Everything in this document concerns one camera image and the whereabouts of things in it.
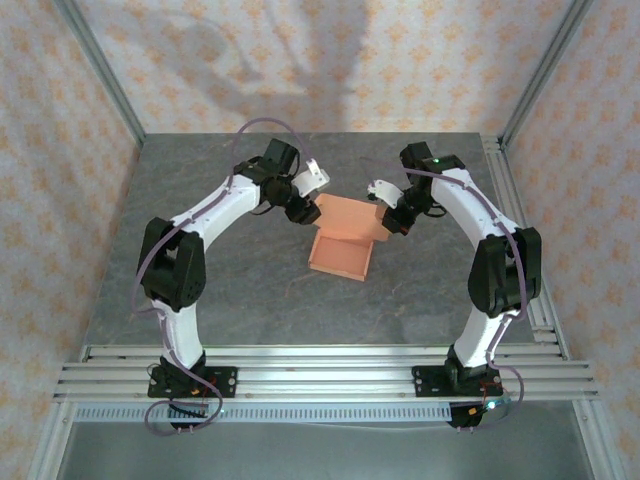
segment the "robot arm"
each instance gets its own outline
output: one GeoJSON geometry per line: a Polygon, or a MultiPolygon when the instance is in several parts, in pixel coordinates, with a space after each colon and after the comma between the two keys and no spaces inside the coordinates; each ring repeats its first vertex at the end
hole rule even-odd
{"type": "Polygon", "coordinates": [[[487,373],[491,341],[501,323],[509,321],[506,314],[516,314],[520,309],[513,252],[497,222],[502,222],[517,242],[528,300],[540,293],[540,235],[534,228],[521,229],[481,194],[497,215],[496,220],[492,219],[485,206],[469,191],[469,188],[478,192],[479,189],[458,157],[434,158],[427,144],[422,142],[409,145],[400,158],[405,168],[444,175],[464,184],[463,188],[443,179],[407,174],[411,187],[403,191],[381,180],[368,188],[370,198],[387,203],[382,225],[392,233],[407,235],[419,215],[429,215],[430,210],[439,205],[462,227],[475,249],[467,284],[471,313],[462,335],[452,345],[445,365],[449,368],[453,386],[460,386],[470,378],[487,373]]]}
{"type": "MultiPolygon", "coordinates": [[[[138,268],[153,246],[175,225],[195,218],[197,212],[221,198],[169,240],[142,277],[146,296],[166,318],[168,345],[163,350],[160,370],[154,369],[152,373],[152,379],[160,385],[159,390],[168,383],[181,383],[179,378],[172,376],[184,377],[174,365],[169,349],[194,373],[204,368],[206,359],[198,337],[196,304],[206,284],[205,252],[213,241],[238,218],[265,202],[272,207],[283,207],[293,223],[311,224],[320,216],[320,210],[308,195],[327,185],[329,177],[313,159],[307,162],[308,169],[300,175],[290,175],[288,172],[298,155],[291,145],[273,139],[262,157],[236,165],[231,182],[227,178],[193,208],[169,221],[154,218],[147,225],[138,268]]],[[[165,396],[179,397],[188,392],[190,379],[182,380],[186,382],[185,388],[167,392],[165,396]]]]}

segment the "cable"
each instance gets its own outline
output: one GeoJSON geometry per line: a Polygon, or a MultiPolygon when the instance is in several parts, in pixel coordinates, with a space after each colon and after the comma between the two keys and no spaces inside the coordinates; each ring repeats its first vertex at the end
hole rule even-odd
{"type": "Polygon", "coordinates": [[[271,205],[270,207],[265,208],[261,212],[251,212],[251,215],[259,217],[260,215],[264,215],[265,213],[269,213],[271,210],[275,208],[275,205],[271,205]]]}
{"type": "MultiPolygon", "coordinates": [[[[519,391],[519,394],[518,394],[518,400],[517,400],[513,410],[511,412],[508,412],[508,413],[514,413],[520,408],[520,405],[522,404],[522,400],[524,398],[524,380],[522,379],[522,376],[520,375],[520,372],[518,372],[514,367],[509,366],[509,365],[496,365],[493,362],[493,356],[494,356],[495,349],[496,349],[498,343],[500,342],[500,340],[502,339],[502,336],[504,335],[504,332],[506,331],[507,326],[509,325],[510,321],[520,322],[521,320],[523,320],[527,316],[526,281],[525,281],[525,278],[524,278],[524,267],[522,265],[522,260],[520,259],[520,254],[518,252],[518,245],[517,245],[515,239],[513,238],[513,235],[511,235],[511,232],[509,232],[509,230],[504,225],[504,223],[502,221],[500,221],[500,219],[498,217],[498,214],[496,214],[494,212],[494,210],[493,210],[492,206],[489,204],[489,202],[475,188],[466,185],[465,182],[463,182],[462,180],[459,180],[459,179],[453,178],[453,177],[448,177],[446,175],[441,175],[441,174],[432,173],[432,172],[425,172],[424,170],[416,170],[416,169],[412,169],[412,168],[404,168],[404,167],[401,167],[401,168],[406,173],[412,173],[412,174],[415,174],[415,175],[421,175],[423,177],[437,178],[439,180],[444,180],[446,182],[458,185],[458,186],[462,187],[462,189],[464,189],[464,190],[468,190],[480,202],[480,204],[484,207],[484,209],[487,211],[487,213],[491,217],[491,220],[493,220],[494,224],[502,231],[502,233],[504,233],[505,237],[507,238],[507,241],[509,242],[509,245],[511,247],[511,251],[514,254],[514,260],[515,260],[515,263],[516,263],[516,270],[518,272],[518,285],[519,285],[519,288],[520,288],[520,311],[518,312],[517,315],[513,315],[511,313],[507,313],[502,318],[500,326],[498,327],[498,330],[496,331],[496,333],[493,336],[491,342],[489,343],[489,347],[487,348],[487,352],[486,352],[486,357],[485,358],[486,358],[486,361],[487,361],[487,365],[489,367],[494,368],[496,370],[508,370],[511,373],[513,373],[516,376],[516,378],[518,379],[518,384],[520,386],[520,391],[519,391]]],[[[457,430],[459,432],[460,431],[474,432],[474,431],[476,431],[478,429],[490,428],[491,426],[496,425],[497,423],[501,422],[505,418],[507,418],[507,415],[505,415],[505,416],[503,416],[503,417],[491,422],[488,425],[480,425],[480,426],[477,426],[477,427],[468,427],[468,428],[458,427],[457,430]]]]}
{"type": "Polygon", "coordinates": [[[447,209],[439,203],[434,203],[425,215],[431,218],[442,218],[447,214],[447,209]],[[431,210],[440,210],[440,213],[431,213],[431,210]]]}
{"type": "MultiPolygon", "coordinates": [[[[233,166],[235,164],[239,163],[238,162],[238,158],[236,156],[236,149],[238,147],[238,143],[240,142],[240,137],[241,137],[242,133],[247,128],[249,128],[251,125],[254,125],[254,124],[260,123],[260,122],[272,122],[272,123],[275,123],[277,125],[280,125],[281,127],[284,127],[285,129],[287,129],[296,138],[296,140],[298,141],[298,144],[300,145],[300,148],[304,152],[306,158],[309,159],[309,160],[313,159],[313,157],[311,156],[311,153],[309,152],[309,149],[307,148],[306,144],[304,143],[304,141],[302,140],[300,135],[298,135],[298,133],[296,133],[288,124],[286,124],[282,120],[278,120],[277,118],[272,118],[272,117],[259,117],[259,118],[254,118],[253,120],[250,120],[247,123],[245,123],[242,127],[240,127],[240,129],[235,133],[235,135],[233,137],[233,142],[231,144],[231,165],[230,165],[230,169],[229,169],[230,173],[229,173],[229,175],[227,177],[225,188],[222,189],[220,195],[218,195],[216,198],[211,200],[211,202],[209,202],[207,205],[202,207],[200,210],[195,212],[191,218],[187,218],[187,219],[183,220],[182,222],[180,222],[175,227],[173,227],[166,235],[164,235],[158,241],[158,243],[156,243],[153,246],[153,248],[149,251],[149,253],[145,257],[145,259],[143,260],[142,264],[140,265],[140,268],[138,269],[138,272],[136,273],[136,277],[135,277],[135,280],[134,280],[133,287],[131,289],[131,299],[130,300],[131,300],[132,313],[134,315],[138,315],[138,316],[139,315],[149,315],[149,314],[153,314],[153,313],[157,314],[158,318],[159,318],[159,321],[160,321],[160,331],[162,333],[162,342],[163,342],[165,348],[167,349],[167,351],[169,353],[169,356],[171,357],[171,360],[173,361],[173,363],[185,375],[191,377],[193,380],[195,380],[198,383],[204,385],[206,388],[209,388],[216,395],[216,397],[218,398],[218,408],[216,409],[216,411],[212,415],[210,415],[209,418],[207,418],[207,420],[205,420],[204,422],[200,423],[199,425],[196,425],[195,427],[193,425],[190,425],[189,426],[189,431],[191,433],[193,433],[196,430],[199,430],[199,429],[207,427],[220,414],[220,411],[222,410],[222,404],[223,404],[222,394],[220,393],[220,391],[215,386],[213,386],[213,384],[211,384],[207,380],[205,380],[205,379],[201,378],[200,376],[198,376],[198,375],[194,374],[193,372],[191,372],[188,368],[186,368],[182,364],[180,359],[178,359],[178,357],[175,354],[175,351],[173,350],[173,348],[171,348],[171,344],[169,342],[169,335],[168,335],[168,332],[167,332],[167,325],[166,325],[167,316],[166,316],[165,312],[162,311],[159,308],[156,308],[156,307],[151,307],[151,308],[146,308],[146,309],[139,309],[136,306],[136,295],[138,293],[138,288],[140,287],[140,284],[142,282],[142,277],[144,277],[144,274],[146,273],[147,269],[149,268],[149,265],[151,264],[151,261],[157,255],[157,253],[160,251],[160,249],[169,240],[171,240],[171,238],[173,238],[180,230],[182,230],[184,227],[186,227],[190,223],[195,222],[199,217],[201,217],[202,215],[207,213],[209,210],[211,210],[213,207],[218,205],[224,199],[224,197],[227,196],[227,194],[231,190],[231,186],[233,185],[233,166]]],[[[144,424],[145,424],[145,426],[147,427],[147,429],[151,433],[153,433],[154,435],[162,436],[162,437],[167,437],[167,436],[171,436],[171,435],[175,435],[175,434],[180,434],[182,432],[182,429],[178,428],[177,430],[163,431],[163,430],[158,430],[156,428],[153,428],[151,426],[151,424],[149,422],[149,416],[151,415],[151,411],[155,407],[157,407],[159,405],[173,405],[173,406],[186,406],[186,407],[198,406],[198,404],[194,403],[194,402],[185,402],[185,401],[174,400],[174,399],[159,400],[159,401],[151,404],[149,406],[149,408],[147,409],[146,413],[145,413],[144,424]]]]}
{"type": "Polygon", "coordinates": [[[300,171],[300,152],[296,152],[296,171],[291,174],[292,177],[295,177],[300,171]]]}
{"type": "Polygon", "coordinates": [[[178,412],[181,413],[187,417],[193,417],[193,418],[207,418],[207,416],[204,413],[198,413],[198,412],[192,412],[190,410],[184,410],[180,407],[176,407],[174,404],[169,405],[169,408],[171,410],[173,410],[174,412],[178,412]]]}

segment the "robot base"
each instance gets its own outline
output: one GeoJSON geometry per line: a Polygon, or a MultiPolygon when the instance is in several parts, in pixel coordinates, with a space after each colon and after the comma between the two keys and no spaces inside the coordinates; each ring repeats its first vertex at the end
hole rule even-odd
{"type": "Polygon", "coordinates": [[[477,427],[482,421],[484,413],[482,404],[465,405],[462,407],[451,407],[451,421],[447,422],[453,428],[477,427]]]}
{"type": "Polygon", "coordinates": [[[499,397],[502,386],[497,370],[487,367],[479,375],[458,380],[457,370],[445,365],[423,365],[411,369],[416,397],[499,397]]]}
{"type": "MultiPolygon", "coordinates": [[[[234,398],[238,380],[236,367],[206,366],[206,357],[203,353],[196,364],[191,367],[191,372],[209,381],[216,387],[222,398],[234,398]]],[[[156,365],[150,373],[149,398],[207,398],[216,395],[204,385],[196,382],[175,365],[169,363],[164,357],[160,358],[160,365],[156,365]]]]}

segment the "orange cardboard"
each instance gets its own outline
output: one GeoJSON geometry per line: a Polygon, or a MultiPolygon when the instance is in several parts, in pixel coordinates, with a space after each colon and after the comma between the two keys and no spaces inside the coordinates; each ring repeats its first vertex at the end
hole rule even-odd
{"type": "Polygon", "coordinates": [[[390,232],[381,224],[380,208],[367,202],[321,194],[316,200],[322,215],[309,267],[341,277],[364,281],[374,240],[385,241],[390,232]]]}

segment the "floral wall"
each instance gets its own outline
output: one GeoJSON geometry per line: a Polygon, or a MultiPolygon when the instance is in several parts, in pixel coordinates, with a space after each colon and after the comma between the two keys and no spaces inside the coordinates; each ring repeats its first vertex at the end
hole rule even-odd
{"type": "Polygon", "coordinates": [[[509,161],[570,349],[595,364],[629,478],[640,467],[640,9],[594,2],[509,161]]]}
{"type": "Polygon", "coordinates": [[[135,143],[49,0],[0,3],[0,478],[25,478],[77,358],[135,143]]]}
{"type": "Polygon", "coordinates": [[[78,2],[145,129],[498,134],[569,0],[78,2]]]}

